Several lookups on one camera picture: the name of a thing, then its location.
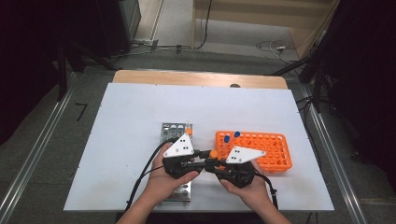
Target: orange plastic tray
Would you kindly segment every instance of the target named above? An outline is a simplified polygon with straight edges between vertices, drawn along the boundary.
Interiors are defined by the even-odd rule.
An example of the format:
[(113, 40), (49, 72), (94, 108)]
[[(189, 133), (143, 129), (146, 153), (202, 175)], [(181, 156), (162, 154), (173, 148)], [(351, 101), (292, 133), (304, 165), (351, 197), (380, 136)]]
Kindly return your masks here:
[[(219, 159), (226, 159), (233, 146), (248, 147), (266, 152), (264, 157), (257, 159), (257, 163), (264, 171), (285, 172), (291, 168), (289, 148), (283, 134), (240, 132), (239, 137), (233, 137), (234, 133), (234, 131), (216, 132), (216, 151)], [(226, 135), (230, 136), (228, 143), (224, 143)]]

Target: table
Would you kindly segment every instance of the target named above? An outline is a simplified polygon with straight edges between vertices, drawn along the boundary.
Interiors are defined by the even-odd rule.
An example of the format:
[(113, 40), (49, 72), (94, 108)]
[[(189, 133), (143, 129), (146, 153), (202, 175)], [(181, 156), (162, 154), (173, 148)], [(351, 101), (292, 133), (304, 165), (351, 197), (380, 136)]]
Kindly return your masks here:
[[(193, 46), (196, 19), (206, 19), (209, 1), (193, 2)], [(330, 24), (338, 4), (339, 0), (213, 0), (209, 19), (289, 27), (297, 53), (303, 58)]]
[[(231, 84), (241, 88), (228, 88)], [(278, 189), (279, 209), (333, 210), (298, 108), (282, 77), (167, 71), (116, 73), (107, 86), (64, 210), (122, 211), (134, 182), (159, 145), (162, 122), (186, 120), (193, 124), (193, 145), (201, 150), (213, 148), (216, 130), (285, 134), (293, 167), (268, 174)], [(146, 183), (145, 178), (135, 199)], [(155, 211), (250, 209), (213, 174), (201, 173), (191, 183), (190, 203), (159, 205)]]

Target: white board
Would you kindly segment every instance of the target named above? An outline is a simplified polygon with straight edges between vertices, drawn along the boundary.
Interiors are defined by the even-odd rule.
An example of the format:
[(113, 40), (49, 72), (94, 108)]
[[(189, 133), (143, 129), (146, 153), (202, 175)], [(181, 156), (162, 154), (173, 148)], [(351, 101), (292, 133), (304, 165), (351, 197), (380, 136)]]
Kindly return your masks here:
[[(110, 83), (64, 206), (66, 211), (123, 211), (134, 182), (159, 145), (163, 122), (190, 121), (193, 146), (214, 148), (219, 130), (282, 133), (293, 166), (268, 174), (280, 210), (331, 211), (329, 192), (291, 91)], [(145, 177), (135, 199), (146, 186)], [(191, 184), (187, 206), (157, 211), (249, 211), (213, 174)]]

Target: person's right hand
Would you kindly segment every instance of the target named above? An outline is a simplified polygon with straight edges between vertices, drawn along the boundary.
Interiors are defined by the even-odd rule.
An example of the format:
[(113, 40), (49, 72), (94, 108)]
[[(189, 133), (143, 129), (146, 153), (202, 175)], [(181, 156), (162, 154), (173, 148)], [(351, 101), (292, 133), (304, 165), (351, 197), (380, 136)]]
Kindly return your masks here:
[[(251, 163), (260, 174), (264, 174), (264, 171), (255, 160), (251, 161)], [(256, 212), (272, 204), (267, 193), (265, 181), (259, 176), (254, 176), (252, 183), (242, 189), (225, 179), (221, 179), (220, 183), (228, 192), (238, 195), (247, 207)]]

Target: blue object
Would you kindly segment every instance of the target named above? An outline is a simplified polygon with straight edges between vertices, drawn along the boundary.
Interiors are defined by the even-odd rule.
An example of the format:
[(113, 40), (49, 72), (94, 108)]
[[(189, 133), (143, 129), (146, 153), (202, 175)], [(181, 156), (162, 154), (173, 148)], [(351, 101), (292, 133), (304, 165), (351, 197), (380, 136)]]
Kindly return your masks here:
[(224, 136), (224, 143), (228, 143), (230, 142), (230, 136), (229, 135), (225, 135)]

